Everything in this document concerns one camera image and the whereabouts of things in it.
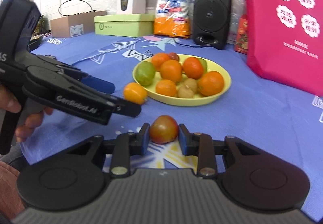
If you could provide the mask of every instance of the speaker grille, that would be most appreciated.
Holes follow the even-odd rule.
[[[220,0],[199,0],[194,6],[194,23],[203,31],[216,32],[227,21],[228,10]]]

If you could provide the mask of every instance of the green box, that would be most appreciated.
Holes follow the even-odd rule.
[[[154,33],[155,15],[123,14],[94,17],[95,34],[141,37]]]

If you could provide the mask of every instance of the kiwi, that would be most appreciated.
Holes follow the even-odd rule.
[[[182,85],[177,91],[179,98],[193,98],[194,92],[186,85]]]
[[[197,93],[197,81],[192,78],[187,78],[183,84],[193,91],[194,94]]]

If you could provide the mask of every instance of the black speaker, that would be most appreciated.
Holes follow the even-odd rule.
[[[193,41],[224,49],[228,38],[232,0],[195,0]]]

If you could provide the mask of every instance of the cup image on box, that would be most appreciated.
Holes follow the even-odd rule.
[[[127,10],[128,0],[121,0],[121,10]]]

